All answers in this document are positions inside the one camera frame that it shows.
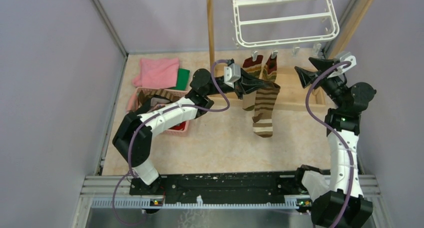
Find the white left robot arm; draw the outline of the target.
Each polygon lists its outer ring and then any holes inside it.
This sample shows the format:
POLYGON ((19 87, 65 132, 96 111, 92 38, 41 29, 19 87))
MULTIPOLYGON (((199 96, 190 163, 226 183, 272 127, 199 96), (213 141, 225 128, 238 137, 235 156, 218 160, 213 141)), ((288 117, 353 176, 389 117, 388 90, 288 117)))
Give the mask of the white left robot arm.
POLYGON ((182 98, 154 111, 138 109, 128 112, 112 143, 127 161, 129 174, 141 179, 141 188, 147 194, 155 194, 160 189, 159 173, 149 159, 152 140, 167 129, 213 112, 210 95, 235 93, 240 99, 244 95, 262 88, 270 88, 271 81, 253 77, 245 71, 229 85, 225 77, 215 77, 207 69, 195 71, 191 90, 182 98))

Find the brown beige striped sock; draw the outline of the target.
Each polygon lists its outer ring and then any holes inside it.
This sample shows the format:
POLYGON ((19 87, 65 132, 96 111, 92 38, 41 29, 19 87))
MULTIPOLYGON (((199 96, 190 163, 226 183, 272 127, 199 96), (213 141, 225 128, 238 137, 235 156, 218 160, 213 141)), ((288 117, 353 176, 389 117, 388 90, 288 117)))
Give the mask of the brown beige striped sock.
POLYGON ((280 89, 276 83, 269 82, 266 87, 256 92, 252 128, 254 134, 259 137, 270 138, 273 136, 272 115, 280 89))

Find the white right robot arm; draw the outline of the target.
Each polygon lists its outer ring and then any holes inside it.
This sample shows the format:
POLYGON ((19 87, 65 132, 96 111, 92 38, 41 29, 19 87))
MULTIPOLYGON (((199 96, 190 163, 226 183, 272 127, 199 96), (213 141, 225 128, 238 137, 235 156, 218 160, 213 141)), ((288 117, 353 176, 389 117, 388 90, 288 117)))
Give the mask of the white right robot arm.
POLYGON ((301 85, 311 94, 322 88, 335 103, 319 123, 326 128, 330 148, 330 180, 322 171, 303 165, 293 180, 300 194, 308 193, 311 221, 322 227, 362 227, 371 217, 374 205, 364 197, 359 182, 358 141, 361 114, 376 95, 368 83, 347 85, 346 71, 356 65, 354 56, 338 59, 310 57, 315 71, 295 67, 301 85))

